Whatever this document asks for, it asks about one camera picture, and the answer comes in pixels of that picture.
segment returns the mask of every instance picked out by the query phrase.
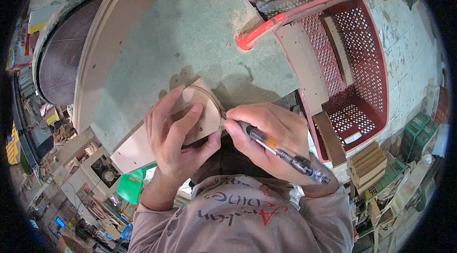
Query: blue light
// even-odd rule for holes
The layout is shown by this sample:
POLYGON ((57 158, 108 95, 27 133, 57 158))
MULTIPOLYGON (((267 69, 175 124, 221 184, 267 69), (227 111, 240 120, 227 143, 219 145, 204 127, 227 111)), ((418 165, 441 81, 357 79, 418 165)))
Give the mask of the blue light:
POLYGON ((60 227, 65 228, 65 223, 57 217, 56 222, 60 225, 60 227))

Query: workbench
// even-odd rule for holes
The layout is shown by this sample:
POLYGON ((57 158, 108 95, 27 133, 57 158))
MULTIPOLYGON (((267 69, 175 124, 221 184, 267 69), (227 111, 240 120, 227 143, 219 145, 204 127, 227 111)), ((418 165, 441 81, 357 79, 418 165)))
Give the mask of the workbench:
POLYGON ((262 23, 247 0, 156 0, 123 44, 100 96, 97 138, 112 154, 171 88, 203 77, 226 109, 276 101, 299 87, 272 33, 241 50, 262 23))

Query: left hand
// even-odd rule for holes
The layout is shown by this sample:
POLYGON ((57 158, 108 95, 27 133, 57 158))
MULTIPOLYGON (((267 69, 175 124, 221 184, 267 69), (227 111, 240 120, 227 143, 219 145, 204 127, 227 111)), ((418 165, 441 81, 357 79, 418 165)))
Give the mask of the left hand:
POLYGON ((200 118, 203 106, 196 103, 180 120, 173 122, 170 110, 186 87, 180 85, 149 109, 144 124, 148 143, 165 182, 180 187, 198 168, 221 147, 221 130, 209 135, 199 148, 181 147, 187 133, 200 118))

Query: hand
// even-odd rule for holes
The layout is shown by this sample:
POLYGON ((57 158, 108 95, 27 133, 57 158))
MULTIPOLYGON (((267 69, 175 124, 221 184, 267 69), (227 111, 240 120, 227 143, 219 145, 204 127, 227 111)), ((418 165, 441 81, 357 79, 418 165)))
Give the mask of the hand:
POLYGON ((279 144, 309 159, 308 126, 304 117, 272 103, 240 105, 227 111, 224 126, 235 147, 270 175, 294 184, 309 179, 281 158, 248 137, 235 120, 246 121, 275 139, 279 144))
POLYGON ((175 187, 182 186, 221 147, 221 130, 218 130, 200 148, 188 147, 181 150, 187 133, 203 111, 203 106, 197 103, 182 119, 176 122, 171 120, 170 110, 184 89, 185 86, 180 85, 171 90, 151 107, 144 118, 149 147, 156 158, 161 176, 175 187))

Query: green plastic stool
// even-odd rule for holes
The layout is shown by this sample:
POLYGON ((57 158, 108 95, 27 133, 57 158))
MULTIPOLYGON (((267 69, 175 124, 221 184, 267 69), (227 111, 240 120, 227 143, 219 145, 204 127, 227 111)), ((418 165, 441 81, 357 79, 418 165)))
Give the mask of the green plastic stool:
POLYGON ((146 171, 155 167, 157 167, 157 163, 153 163, 130 174, 122 175, 117 186, 117 194, 131 204, 138 204, 146 171))

